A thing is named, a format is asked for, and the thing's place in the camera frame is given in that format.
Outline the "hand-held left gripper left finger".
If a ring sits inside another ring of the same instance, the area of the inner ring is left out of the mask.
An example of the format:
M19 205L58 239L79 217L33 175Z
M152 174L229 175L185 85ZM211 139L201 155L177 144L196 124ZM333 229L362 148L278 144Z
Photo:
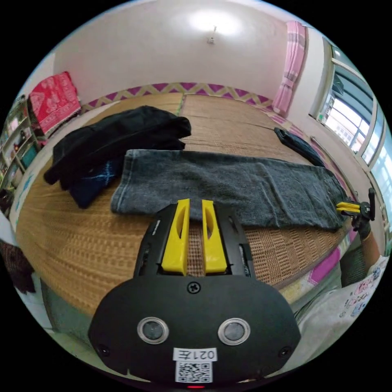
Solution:
M178 200L169 226L161 267L165 273L186 273L189 249L190 199Z

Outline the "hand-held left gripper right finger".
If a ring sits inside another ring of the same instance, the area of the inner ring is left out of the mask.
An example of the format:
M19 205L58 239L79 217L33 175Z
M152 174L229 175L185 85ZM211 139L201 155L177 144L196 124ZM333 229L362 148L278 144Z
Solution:
M205 274L224 274L227 262L214 202L202 200L203 266Z

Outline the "person's right hand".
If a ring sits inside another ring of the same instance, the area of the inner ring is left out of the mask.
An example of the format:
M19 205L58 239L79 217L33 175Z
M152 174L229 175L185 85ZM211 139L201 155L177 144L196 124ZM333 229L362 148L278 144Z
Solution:
M361 242L365 241L371 234L371 224L369 220L360 220L357 227Z

